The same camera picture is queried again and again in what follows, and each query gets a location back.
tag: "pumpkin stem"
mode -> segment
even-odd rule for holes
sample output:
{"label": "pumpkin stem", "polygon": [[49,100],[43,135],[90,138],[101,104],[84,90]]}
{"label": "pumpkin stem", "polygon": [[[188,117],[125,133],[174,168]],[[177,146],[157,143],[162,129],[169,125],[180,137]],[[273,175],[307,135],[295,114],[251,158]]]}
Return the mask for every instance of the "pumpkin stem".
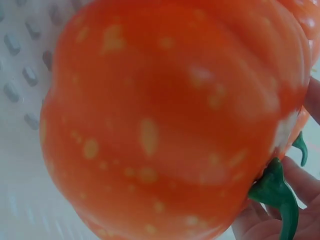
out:
{"label": "pumpkin stem", "polygon": [[304,167],[306,165],[307,158],[308,158],[308,148],[304,141],[302,131],[299,133],[296,140],[294,140],[294,142],[292,143],[292,146],[301,150],[302,152],[301,167]]}
{"label": "pumpkin stem", "polygon": [[294,238],[298,227],[299,207],[284,179],[283,166],[278,158],[270,162],[262,178],[249,190],[248,196],[256,202],[272,206],[280,211],[283,222],[280,240]]}

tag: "hand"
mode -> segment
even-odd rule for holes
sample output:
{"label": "hand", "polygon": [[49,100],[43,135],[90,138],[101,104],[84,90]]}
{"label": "hand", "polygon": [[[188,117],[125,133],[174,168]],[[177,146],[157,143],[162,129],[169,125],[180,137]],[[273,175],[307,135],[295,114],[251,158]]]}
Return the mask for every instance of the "hand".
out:
{"label": "hand", "polygon": [[[310,79],[305,108],[320,125],[320,82]],[[320,181],[302,170],[289,157],[282,160],[284,176],[297,197],[306,205],[300,209],[294,240],[320,239]],[[282,228],[280,213],[252,202],[232,224],[236,240],[279,240]]]}

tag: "pale yellow speckle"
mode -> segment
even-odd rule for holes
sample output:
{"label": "pale yellow speckle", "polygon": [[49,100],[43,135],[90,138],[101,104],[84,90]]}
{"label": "pale yellow speckle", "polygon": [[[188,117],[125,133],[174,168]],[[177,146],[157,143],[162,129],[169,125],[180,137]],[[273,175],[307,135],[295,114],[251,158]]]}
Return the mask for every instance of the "pale yellow speckle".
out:
{"label": "pale yellow speckle", "polygon": [[107,237],[107,231],[104,230],[104,229],[99,229],[97,232],[96,232],[100,237]]}
{"label": "pale yellow speckle", "polygon": [[88,139],[84,142],[83,156],[86,159],[94,159],[99,152],[99,145],[95,139]]}
{"label": "pale yellow speckle", "polygon": [[274,90],[277,90],[279,88],[279,84],[273,76],[270,78],[270,84],[271,84],[272,89],[274,89]]}
{"label": "pale yellow speckle", "polygon": [[151,224],[145,225],[144,229],[148,234],[151,234],[151,235],[154,235],[157,233],[157,228]]}
{"label": "pale yellow speckle", "polygon": [[158,128],[150,118],[145,118],[140,124],[139,142],[148,157],[155,154],[158,146]]}
{"label": "pale yellow speckle", "polygon": [[79,134],[76,131],[71,131],[70,136],[72,138],[76,138],[77,136],[79,136]]}
{"label": "pale yellow speckle", "polygon": [[112,238],[112,237],[115,236],[115,234],[114,234],[113,231],[108,231],[107,234],[108,234],[108,236],[109,236],[110,238]]}
{"label": "pale yellow speckle", "polygon": [[188,23],[188,26],[191,27],[191,28],[196,28],[197,24],[195,22],[191,21],[191,22]]}
{"label": "pale yellow speckle", "polygon": [[226,90],[225,88],[218,84],[215,89],[215,93],[211,94],[208,96],[208,103],[209,106],[213,110],[218,110],[222,104],[223,98],[226,95]]}
{"label": "pale yellow speckle", "polygon": [[77,144],[81,144],[82,143],[82,137],[80,137],[80,136],[76,137],[75,141],[76,141]]}
{"label": "pale yellow speckle", "polygon": [[165,204],[161,201],[157,201],[154,203],[153,208],[156,213],[160,214],[165,211]]}
{"label": "pale yellow speckle", "polygon": [[200,228],[202,228],[202,229],[206,229],[206,228],[208,228],[208,222],[202,220],[202,221],[199,222],[199,226],[200,226]]}
{"label": "pale yellow speckle", "polygon": [[201,185],[206,184],[206,177],[203,176],[203,175],[200,175],[200,176],[199,176],[199,183],[200,183]]}
{"label": "pale yellow speckle", "polygon": [[205,12],[202,11],[201,9],[196,9],[194,11],[194,15],[198,20],[203,20],[206,16]]}
{"label": "pale yellow speckle", "polygon": [[105,187],[104,187],[104,190],[105,190],[106,192],[111,192],[111,191],[112,191],[112,187],[111,187],[111,186],[105,186]]}
{"label": "pale yellow speckle", "polygon": [[108,169],[108,163],[107,163],[106,161],[101,161],[101,162],[99,163],[99,168],[100,168],[101,170],[107,170],[107,169]]}
{"label": "pale yellow speckle", "polygon": [[158,180],[158,174],[150,167],[144,167],[138,172],[138,179],[143,184],[153,184]]}
{"label": "pale yellow speckle", "polygon": [[72,77],[72,82],[73,82],[74,84],[77,84],[77,83],[79,82],[79,78],[78,78],[77,76],[73,76],[73,77]]}
{"label": "pale yellow speckle", "polygon": [[84,192],[81,192],[80,193],[80,198],[84,200],[84,199],[87,198],[87,195]]}
{"label": "pale yellow speckle", "polygon": [[105,120],[105,126],[109,130],[112,130],[114,128],[111,119],[106,119]]}
{"label": "pale yellow speckle", "polygon": [[47,137],[47,121],[43,119],[40,123],[40,143],[43,145]]}
{"label": "pale yellow speckle", "polygon": [[104,31],[101,48],[102,55],[122,50],[125,46],[126,41],[123,38],[123,28],[120,24],[111,25]]}
{"label": "pale yellow speckle", "polygon": [[136,175],[136,171],[131,168],[131,167],[127,167],[125,170],[124,170],[124,175],[128,178],[132,178]]}
{"label": "pale yellow speckle", "polygon": [[220,192],[219,196],[220,196],[221,198],[225,198],[225,197],[226,197],[226,191],[225,191],[225,190],[222,190],[222,191]]}
{"label": "pale yellow speckle", "polygon": [[239,165],[242,161],[244,161],[247,155],[248,155],[248,151],[246,149],[239,151],[236,155],[234,155],[230,159],[230,161],[228,162],[228,166],[230,168],[234,168],[235,166]]}
{"label": "pale yellow speckle", "polygon": [[77,16],[77,17],[73,20],[73,23],[74,23],[74,25],[79,26],[79,25],[81,25],[81,24],[84,22],[84,20],[85,20],[85,17],[84,17],[83,15]]}
{"label": "pale yellow speckle", "polygon": [[263,17],[263,18],[262,18],[262,21],[263,21],[263,23],[264,23],[265,25],[271,26],[271,21],[270,21],[268,18]]}
{"label": "pale yellow speckle", "polygon": [[133,193],[133,192],[136,190],[136,186],[133,185],[133,184],[130,184],[130,185],[128,186],[128,190],[129,190],[130,193]]}
{"label": "pale yellow speckle", "polygon": [[205,83],[212,80],[213,74],[208,69],[193,66],[189,70],[189,78],[193,87],[200,89]]}
{"label": "pale yellow speckle", "polygon": [[159,39],[159,47],[161,49],[171,49],[175,45],[175,41],[171,37],[163,37]]}
{"label": "pale yellow speckle", "polygon": [[232,177],[232,181],[233,181],[233,182],[237,182],[237,181],[239,181],[240,179],[242,179],[244,176],[245,176],[245,173],[244,173],[244,172],[238,172],[237,174],[235,174],[235,175]]}
{"label": "pale yellow speckle", "polygon": [[194,226],[199,223],[199,218],[197,216],[188,216],[185,220],[185,223],[188,226]]}
{"label": "pale yellow speckle", "polygon": [[196,231],[195,230],[191,230],[191,229],[188,229],[186,231],[186,234],[189,236],[189,237],[194,237],[196,235]]}
{"label": "pale yellow speckle", "polygon": [[219,164],[221,162],[221,159],[217,154],[213,153],[209,156],[209,161],[213,166],[216,166],[217,164]]}
{"label": "pale yellow speckle", "polygon": [[89,27],[87,27],[87,26],[83,27],[79,31],[79,33],[77,34],[75,42],[77,44],[82,43],[86,39],[86,37],[88,36],[89,30],[90,30]]}
{"label": "pale yellow speckle", "polygon": [[176,184],[175,182],[170,182],[170,183],[169,183],[169,187],[170,187],[171,189],[176,189],[176,188],[177,188],[177,184]]}

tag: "white plastic surface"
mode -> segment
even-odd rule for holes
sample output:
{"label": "white plastic surface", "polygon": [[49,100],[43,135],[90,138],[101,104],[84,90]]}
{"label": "white plastic surface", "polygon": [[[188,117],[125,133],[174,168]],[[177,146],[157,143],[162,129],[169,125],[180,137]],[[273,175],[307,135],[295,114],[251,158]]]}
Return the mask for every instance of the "white plastic surface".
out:
{"label": "white plastic surface", "polygon": [[[50,54],[66,21],[89,1],[0,0],[0,240],[97,239],[51,182],[38,137]],[[319,136],[310,120],[306,169],[316,177]],[[297,150],[289,155],[301,157]],[[230,229],[219,238],[233,239]]]}

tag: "orange pumpkin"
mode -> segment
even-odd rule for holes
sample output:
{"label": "orange pumpkin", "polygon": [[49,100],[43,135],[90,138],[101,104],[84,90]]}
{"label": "orange pumpkin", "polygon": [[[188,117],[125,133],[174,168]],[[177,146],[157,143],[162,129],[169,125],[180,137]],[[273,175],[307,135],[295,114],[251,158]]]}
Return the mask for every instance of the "orange pumpkin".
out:
{"label": "orange pumpkin", "polygon": [[57,43],[49,174],[97,235],[212,239],[285,150],[310,70],[274,0],[96,0]]}

